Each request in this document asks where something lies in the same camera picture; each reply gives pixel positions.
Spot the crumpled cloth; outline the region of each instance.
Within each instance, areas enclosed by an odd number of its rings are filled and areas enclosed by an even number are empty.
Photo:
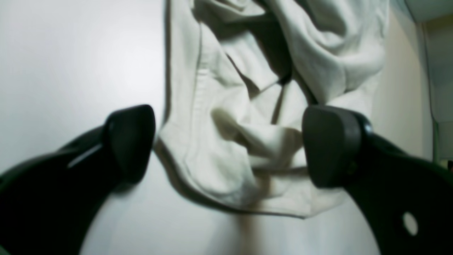
[[[370,116],[388,1],[170,0],[169,8],[160,139],[180,179],[250,212],[308,217],[340,204],[343,190],[310,181],[302,115],[322,104]]]

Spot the cloth fold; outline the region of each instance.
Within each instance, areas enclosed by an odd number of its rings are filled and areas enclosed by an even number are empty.
[[[346,193],[309,179],[311,104],[371,113],[387,0],[170,0],[170,114],[179,177],[231,208],[299,217]]]

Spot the white cloth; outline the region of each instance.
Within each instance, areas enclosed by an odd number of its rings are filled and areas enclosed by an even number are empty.
[[[170,0],[170,114],[179,177],[223,205],[307,217],[342,202],[309,179],[302,115],[370,116],[387,0]]]

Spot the white towel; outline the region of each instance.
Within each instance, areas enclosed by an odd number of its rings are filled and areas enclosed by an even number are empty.
[[[179,177],[231,208],[307,217],[345,192],[309,179],[310,104],[371,113],[387,0],[170,0],[170,114]]]

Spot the white fabric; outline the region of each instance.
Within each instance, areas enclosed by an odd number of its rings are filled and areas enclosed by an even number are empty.
[[[342,202],[314,187],[302,115],[370,116],[387,0],[170,0],[170,114],[180,178],[223,205],[307,217]]]

